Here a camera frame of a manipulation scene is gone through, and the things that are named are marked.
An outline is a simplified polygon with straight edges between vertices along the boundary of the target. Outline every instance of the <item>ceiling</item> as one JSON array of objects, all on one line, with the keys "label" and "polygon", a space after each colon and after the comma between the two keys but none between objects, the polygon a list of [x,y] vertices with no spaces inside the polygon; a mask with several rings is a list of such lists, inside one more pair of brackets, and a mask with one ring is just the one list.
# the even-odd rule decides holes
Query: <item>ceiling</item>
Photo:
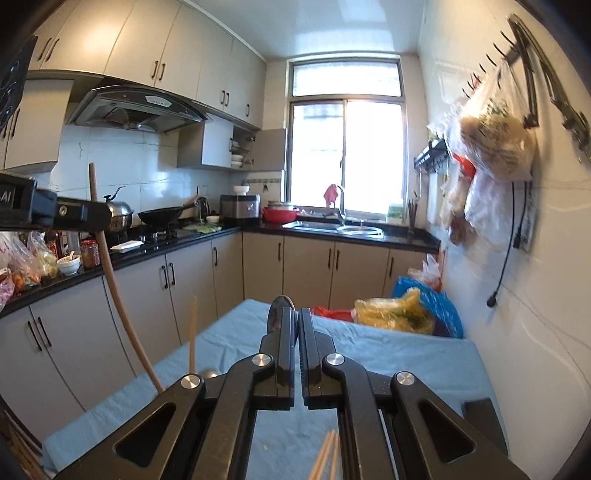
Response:
[{"label": "ceiling", "polygon": [[416,52],[426,0],[191,0],[267,60]]}]

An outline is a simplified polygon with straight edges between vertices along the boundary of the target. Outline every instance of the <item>range hood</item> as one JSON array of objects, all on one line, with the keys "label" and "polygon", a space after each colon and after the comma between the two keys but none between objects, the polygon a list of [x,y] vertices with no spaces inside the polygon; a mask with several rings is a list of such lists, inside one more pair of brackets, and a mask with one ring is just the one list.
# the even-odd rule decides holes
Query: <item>range hood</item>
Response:
[{"label": "range hood", "polygon": [[166,133],[207,120],[196,107],[160,90],[110,85],[88,92],[67,123]]}]

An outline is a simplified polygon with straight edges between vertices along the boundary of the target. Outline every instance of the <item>silver screw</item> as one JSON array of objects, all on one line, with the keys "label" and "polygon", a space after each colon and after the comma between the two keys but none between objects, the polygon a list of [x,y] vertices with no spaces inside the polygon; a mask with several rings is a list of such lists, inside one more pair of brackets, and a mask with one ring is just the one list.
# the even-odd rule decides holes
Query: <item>silver screw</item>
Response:
[{"label": "silver screw", "polygon": [[414,375],[411,372],[399,372],[396,375],[396,381],[401,385],[412,385],[414,383]]},{"label": "silver screw", "polygon": [[258,353],[254,357],[252,357],[252,363],[254,363],[258,367],[264,367],[271,363],[271,357],[266,353]]},{"label": "silver screw", "polygon": [[343,365],[345,357],[340,353],[329,353],[326,355],[326,362],[330,365]]},{"label": "silver screw", "polygon": [[187,390],[197,388],[200,383],[201,379],[197,375],[185,375],[181,379],[181,386]]}]

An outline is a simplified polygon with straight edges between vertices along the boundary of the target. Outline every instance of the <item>rice cooker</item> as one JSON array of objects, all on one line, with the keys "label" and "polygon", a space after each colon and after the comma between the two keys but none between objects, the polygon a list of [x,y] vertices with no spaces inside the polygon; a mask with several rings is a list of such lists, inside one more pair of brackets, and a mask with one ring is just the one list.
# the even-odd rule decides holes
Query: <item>rice cooker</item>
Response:
[{"label": "rice cooker", "polygon": [[260,195],[220,195],[220,216],[227,225],[256,224],[260,209]]}]

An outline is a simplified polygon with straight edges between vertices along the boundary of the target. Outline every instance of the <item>triangular cutout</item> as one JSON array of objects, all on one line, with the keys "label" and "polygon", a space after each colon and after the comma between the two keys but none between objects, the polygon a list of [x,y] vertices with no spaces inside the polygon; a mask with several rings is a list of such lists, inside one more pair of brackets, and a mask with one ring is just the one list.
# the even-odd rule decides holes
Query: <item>triangular cutout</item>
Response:
[{"label": "triangular cutout", "polygon": [[160,407],[150,418],[121,440],[115,452],[122,458],[140,467],[147,467],[152,461],[166,427],[173,418],[177,407],[167,403]]},{"label": "triangular cutout", "polygon": [[450,463],[474,451],[474,444],[448,421],[431,403],[418,405],[441,463]]}]

